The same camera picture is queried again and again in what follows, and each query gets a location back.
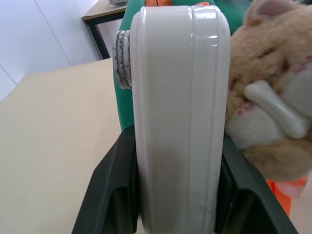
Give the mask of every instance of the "white plastic case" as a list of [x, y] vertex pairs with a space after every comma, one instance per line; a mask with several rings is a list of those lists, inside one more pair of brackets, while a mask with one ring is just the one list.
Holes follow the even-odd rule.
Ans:
[[130, 33], [144, 230], [212, 233], [231, 51], [228, 23], [215, 6], [142, 7]]

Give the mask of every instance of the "table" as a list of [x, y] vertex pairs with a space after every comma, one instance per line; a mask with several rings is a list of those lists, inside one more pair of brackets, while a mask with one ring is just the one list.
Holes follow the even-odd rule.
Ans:
[[0, 104], [0, 233], [70, 234], [121, 128], [112, 60], [26, 76]]
[[102, 59], [110, 57], [105, 42], [98, 29], [98, 24], [122, 19], [126, 5], [113, 6], [108, 0], [99, 0], [83, 17], [82, 20], [88, 25], [90, 32], [97, 45]]

